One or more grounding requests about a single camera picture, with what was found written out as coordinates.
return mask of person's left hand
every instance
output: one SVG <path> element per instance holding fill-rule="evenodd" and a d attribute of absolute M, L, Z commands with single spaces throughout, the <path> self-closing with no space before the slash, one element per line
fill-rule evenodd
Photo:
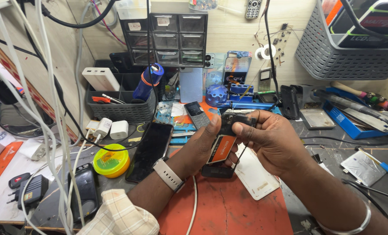
<path fill-rule="evenodd" d="M 210 124 L 197 130 L 184 147 L 168 160 L 179 162 L 175 167 L 182 167 L 184 169 L 182 172 L 179 171 L 181 172 L 180 174 L 177 173 L 178 170 L 173 169 L 176 174 L 182 177 L 181 179 L 190 175 L 196 175 L 204 164 L 207 163 L 212 152 L 212 144 L 221 126 L 222 119 L 220 116 L 213 115 Z M 233 145 L 229 157 L 224 161 L 226 166 L 230 167 L 232 163 L 237 162 L 235 152 L 237 152 L 237 144 Z"/>

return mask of forearm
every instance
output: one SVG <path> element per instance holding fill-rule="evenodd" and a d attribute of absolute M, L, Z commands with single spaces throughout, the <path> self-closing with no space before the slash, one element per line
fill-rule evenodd
<path fill-rule="evenodd" d="M 331 230 L 350 231 L 365 220 L 366 206 L 362 199 L 312 160 L 281 179 L 316 220 Z M 388 220 L 374 208 L 371 212 L 369 225 L 360 234 L 388 234 Z"/>
<path fill-rule="evenodd" d="M 188 177 L 181 158 L 172 157 L 166 161 L 166 164 L 180 179 Z M 158 218 L 173 194 L 174 191 L 154 171 L 130 190 L 127 196 L 135 206 L 149 211 L 155 218 Z"/>

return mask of white watch strap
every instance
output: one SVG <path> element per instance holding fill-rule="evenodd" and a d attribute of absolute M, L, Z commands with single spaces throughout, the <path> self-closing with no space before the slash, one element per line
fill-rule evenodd
<path fill-rule="evenodd" d="M 159 177 L 174 191 L 183 182 L 162 159 L 156 163 L 154 170 L 156 173 L 158 173 Z"/>

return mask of yellow container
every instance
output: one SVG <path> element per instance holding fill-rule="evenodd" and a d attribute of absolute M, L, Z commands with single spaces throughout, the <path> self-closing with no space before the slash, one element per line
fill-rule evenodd
<path fill-rule="evenodd" d="M 107 145 L 108 149 L 124 149 L 125 147 L 117 143 Z M 129 152 L 127 150 L 112 152 L 100 149 L 92 161 L 94 170 L 107 178 L 116 178 L 121 176 L 130 165 Z"/>

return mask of person's right hand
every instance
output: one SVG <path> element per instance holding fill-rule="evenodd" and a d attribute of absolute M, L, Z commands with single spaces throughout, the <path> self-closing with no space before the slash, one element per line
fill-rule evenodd
<path fill-rule="evenodd" d="M 300 169 L 312 160 L 286 118 L 260 109 L 247 116 L 257 119 L 256 128 L 235 123 L 232 131 L 238 140 L 256 152 L 259 161 L 269 173 L 282 178 L 283 174 Z"/>

